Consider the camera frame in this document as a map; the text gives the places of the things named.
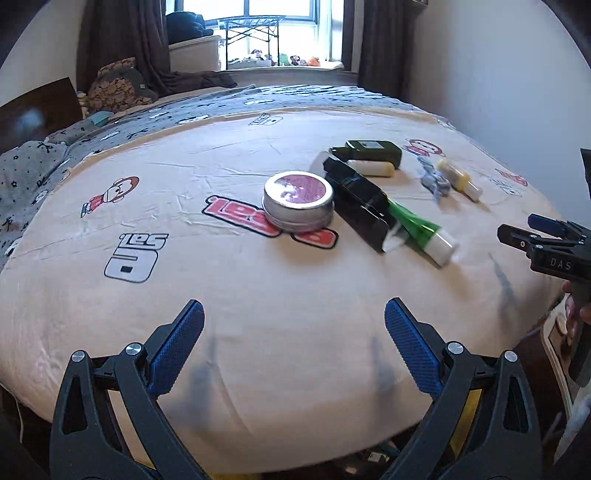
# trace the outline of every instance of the bottle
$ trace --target bottle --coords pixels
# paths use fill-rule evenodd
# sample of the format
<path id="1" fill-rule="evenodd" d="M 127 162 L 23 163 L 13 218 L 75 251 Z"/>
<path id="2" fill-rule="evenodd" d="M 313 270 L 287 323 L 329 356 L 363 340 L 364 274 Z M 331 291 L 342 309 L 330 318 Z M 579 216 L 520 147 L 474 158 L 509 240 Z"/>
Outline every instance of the bottle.
<path id="1" fill-rule="evenodd" d="M 392 199 L 388 199 L 388 212 L 440 267 L 444 267 L 450 261 L 459 247 L 459 243 L 439 225 L 415 215 Z"/>
<path id="2" fill-rule="evenodd" d="M 347 165 L 364 177 L 391 177 L 396 171 L 388 161 L 349 160 Z"/>
<path id="3" fill-rule="evenodd" d="M 482 195 L 482 189 L 471 182 L 470 174 L 459 167 L 456 167 L 446 158 L 443 158 L 437 165 L 437 169 L 450 181 L 452 187 L 458 192 L 465 193 L 470 200 L 478 202 Z"/>

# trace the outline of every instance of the green tube with white cap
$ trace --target green tube with white cap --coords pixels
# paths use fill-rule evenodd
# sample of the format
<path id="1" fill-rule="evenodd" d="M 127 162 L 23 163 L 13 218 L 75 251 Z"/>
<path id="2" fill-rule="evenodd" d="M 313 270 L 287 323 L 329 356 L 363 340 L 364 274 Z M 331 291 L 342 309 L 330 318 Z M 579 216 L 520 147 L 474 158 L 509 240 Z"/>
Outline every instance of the green tube with white cap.
<path id="1" fill-rule="evenodd" d="M 444 267 L 450 261 L 459 243 L 443 228 L 419 217 L 390 198 L 388 211 L 437 265 Z"/>

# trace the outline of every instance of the white cap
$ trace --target white cap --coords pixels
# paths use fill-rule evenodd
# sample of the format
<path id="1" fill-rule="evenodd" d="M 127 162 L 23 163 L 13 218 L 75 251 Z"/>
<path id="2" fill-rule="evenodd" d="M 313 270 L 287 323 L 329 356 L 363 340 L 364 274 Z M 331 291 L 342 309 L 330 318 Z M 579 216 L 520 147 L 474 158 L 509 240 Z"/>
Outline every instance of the white cap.
<path id="1" fill-rule="evenodd" d="M 435 235 L 431 237 L 423 250 L 429 255 L 429 257 L 435 260 L 437 265 L 444 267 L 459 246 L 460 244 L 455 238 L 443 228 L 440 228 Z"/>
<path id="2" fill-rule="evenodd" d="M 480 201 L 480 196 L 482 195 L 482 189 L 474 185 L 471 181 L 466 183 L 464 187 L 464 193 L 468 195 L 471 201 L 478 202 Z"/>

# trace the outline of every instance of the white fabric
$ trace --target white fabric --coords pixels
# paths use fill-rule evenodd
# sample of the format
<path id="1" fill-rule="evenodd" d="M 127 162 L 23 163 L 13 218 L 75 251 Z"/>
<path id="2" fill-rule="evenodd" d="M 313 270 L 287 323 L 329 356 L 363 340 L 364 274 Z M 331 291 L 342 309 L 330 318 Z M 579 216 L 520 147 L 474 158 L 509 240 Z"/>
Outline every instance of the white fabric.
<path id="1" fill-rule="evenodd" d="M 445 340 L 499 355 L 556 298 L 561 282 L 531 272 L 522 252 L 496 238 L 502 223 L 526 228 L 530 213 L 556 212 L 455 130 L 396 109 L 270 114 L 274 121 L 258 125 L 256 114 L 208 119 L 93 155 L 46 200 L 0 275 L 0 379 L 37 414 L 51 420 L 72 352 L 116 354 L 195 298 L 205 330 L 159 400 L 185 445 L 218 473 L 316 463 L 384 440 L 430 403 L 385 330 L 389 299 L 401 297 Z M 212 195 L 260 206 L 267 178 L 307 170 L 319 151 L 355 139 L 429 141 L 483 187 L 481 203 L 452 192 L 438 205 L 406 150 L 394 177 L 375 179 L 459 240 L 448 266 L 408 245 L 379 255 L 338 215 L 336 247 L 320 249 L 202 213 Z M 131 185 L 117 180 L 132 176 L 137 186 L 111 202 L 117 184 Z M 107 189 L 107 203 L 95 200 L 81 218 L 83 204 Z M 144 283 L 105 276 L 126 233 L 168 234 L 153 242 L 161 248 Z"/>

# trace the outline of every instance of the silver screw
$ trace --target silver screw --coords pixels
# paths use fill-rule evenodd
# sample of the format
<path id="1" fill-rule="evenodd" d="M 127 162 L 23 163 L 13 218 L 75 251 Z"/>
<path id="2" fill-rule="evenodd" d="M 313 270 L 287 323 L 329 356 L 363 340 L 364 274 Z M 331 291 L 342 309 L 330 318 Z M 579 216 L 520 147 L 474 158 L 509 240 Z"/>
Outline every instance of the silver screw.
<path id="1" fill-rule="evenodd" d="M 447 346 L 447 349 L 451 352 L 451 353 L 455 353 L 456 355 L 460 355 L 460 353 L 462 353 L 464 351 L 464 347 L 462 346 L 461 343 L 457 343 L 457 342 L 452 342 Z"/>
<path id="2" fill-rule="evenodd" d="M 509 360 L 509 362 L 516 362 L 517 361 L 517 354 L 512 352 L 511 350 L 507 350 L 505 352 L 505 358 Z"/>
<path id="3" fill-rule="evenodd" d="M 84 357 L 84 352 L 82 350 L 78 350 L 72 354 L 72 361 L 76 363 L 82 362 L 82 360 L 84 360 Z"/>
<path id="4" fill-rule="evenodd" d="M 142 351 L 142 346 L 139 343 L 130 343 L 125 347 L 125 353 L 128 355 L 137 355 Z"/>

